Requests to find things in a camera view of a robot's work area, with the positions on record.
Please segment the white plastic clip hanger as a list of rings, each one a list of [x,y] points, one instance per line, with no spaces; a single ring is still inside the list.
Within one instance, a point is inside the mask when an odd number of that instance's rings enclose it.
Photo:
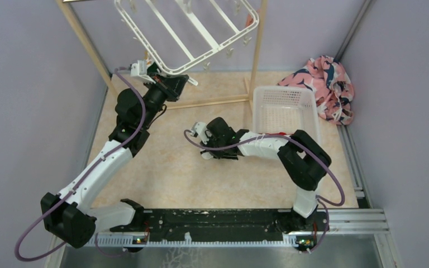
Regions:
[[[170,75],[209,70],[253,40],[260,23],[249,1],[115,1],[139,59]]]

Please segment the black white striped sock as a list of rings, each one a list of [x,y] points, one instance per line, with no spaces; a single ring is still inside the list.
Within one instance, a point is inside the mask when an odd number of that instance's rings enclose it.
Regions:
[[[210,160],[210,159],[214,158],[213,154],[211,152],[209,152],[208,150],[200,151],[200,155],[205,160]]]

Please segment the red sock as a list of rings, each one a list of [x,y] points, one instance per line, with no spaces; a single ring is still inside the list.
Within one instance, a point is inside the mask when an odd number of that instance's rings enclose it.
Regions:
[[[290,135],[292,135],[292,133],[277,132],[277,133],[265,133],[265,135],[282,135],[282,136],[290,136]]]

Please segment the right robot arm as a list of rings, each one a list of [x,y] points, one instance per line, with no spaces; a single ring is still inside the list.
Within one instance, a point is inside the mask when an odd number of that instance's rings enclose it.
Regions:
[[[234,131],[223,118],[217,117],[209,123],[195,123],[192,136],[201,139],[201,155],[207,160],[254,156],[280,161],[297,190],[290,215],[277,220],[277,228],[290,232],[313,226],[318,207],[316,190],[327,174],[325,168],[331,165],[331,158],[307,132],[296,130],[287,135]]]

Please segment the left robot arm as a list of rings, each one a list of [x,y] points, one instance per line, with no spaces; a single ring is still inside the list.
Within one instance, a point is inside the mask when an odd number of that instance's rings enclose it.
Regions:
[[[56,194],[46,193],[40,202],[44,227],[74,248],[83,247],[96,233],[118,226],[140,230],[145,216],[129,199],[118,204],[92,208],[99,192],[112,177],[142,149],[154,119],[166,102],[179,100],[188,75],[151,74],[145,95],[128,85],[117,96],[116,126],[97,157],[68,186]]]

